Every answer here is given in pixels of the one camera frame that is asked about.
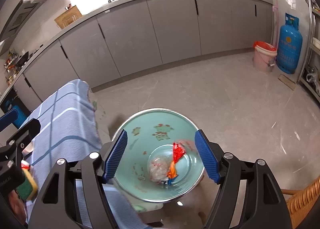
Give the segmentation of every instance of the wooden board on floor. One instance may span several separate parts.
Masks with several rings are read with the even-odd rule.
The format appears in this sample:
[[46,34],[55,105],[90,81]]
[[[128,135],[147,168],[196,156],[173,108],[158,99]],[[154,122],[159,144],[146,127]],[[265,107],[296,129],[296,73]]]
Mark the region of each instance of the wooden board on floor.
[[283,74],[281,74],[278,79],[284,83],[287,87],[289,87],[291,90],[294,90],[296,88],[296,84],[292,82],[289,78],[285,77]]

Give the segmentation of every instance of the sponge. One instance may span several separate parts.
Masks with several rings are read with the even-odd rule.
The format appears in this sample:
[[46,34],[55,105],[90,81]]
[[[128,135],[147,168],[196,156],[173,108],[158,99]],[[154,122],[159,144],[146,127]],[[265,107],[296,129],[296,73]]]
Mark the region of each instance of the sponge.
[[16,188],[16,192],[22,200],[31,200],[36,194],[38,186],[28,170],[25,168],[22,168],[21,170],[23,171],[26,179]]

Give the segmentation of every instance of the floor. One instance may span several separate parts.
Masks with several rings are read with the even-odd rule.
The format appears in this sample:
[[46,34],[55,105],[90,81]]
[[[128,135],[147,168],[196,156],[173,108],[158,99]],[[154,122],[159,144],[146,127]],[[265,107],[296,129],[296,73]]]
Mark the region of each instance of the floor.
[[[294,91],[270,74],[255,70],[253,53],[194,62],[139,77],[95,93],[108,113],[112,134],[132,114],[169,108],[190,118],[210,141],[241,160],[264,159],[281,188],[301,189],[319,176],[320,109],[299,85]],[[209,213],[218,186],[207,175],[179,201],[141,215],[166,228],[202,228],[199,212]],[[241,183],[231,226],[242,211]]]

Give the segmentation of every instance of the gas tank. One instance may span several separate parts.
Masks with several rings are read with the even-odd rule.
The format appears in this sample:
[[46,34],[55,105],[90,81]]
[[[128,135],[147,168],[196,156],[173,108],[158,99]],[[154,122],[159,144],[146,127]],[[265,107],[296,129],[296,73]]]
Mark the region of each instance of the gas tank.
[[285,14],[285,25],[280,28],[277,65],[285,73],[293,74],[297,68],[302,46],[299,18]]

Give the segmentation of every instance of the silver bolt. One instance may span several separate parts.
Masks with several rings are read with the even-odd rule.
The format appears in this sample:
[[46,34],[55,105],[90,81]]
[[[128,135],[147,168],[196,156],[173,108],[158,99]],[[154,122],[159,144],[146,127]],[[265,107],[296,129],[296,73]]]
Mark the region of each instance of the silver bolt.
[[12,161],[12,160],[9,160],[7,165],[8,165],[8,168],[11,168],[12,165],[13,165],[13,161]]
[[258,164],[261,165],[261,166],[264,166],[266,164],[266,162],[262,159],[259,159],[258,160]]
[[57,164],[58,165],[62,165],[63,163],[65,163],[66,161],[65,161],[65,159],[58,159],[57,160]]
[[228,160],[231,160],[233,158],[233,155],[230,152],[227,152],[224,154],[224,157]]
[[96,159],[97,157],[99,157],[99,153],[97,152],[91,152],[89,155],[90,159]]

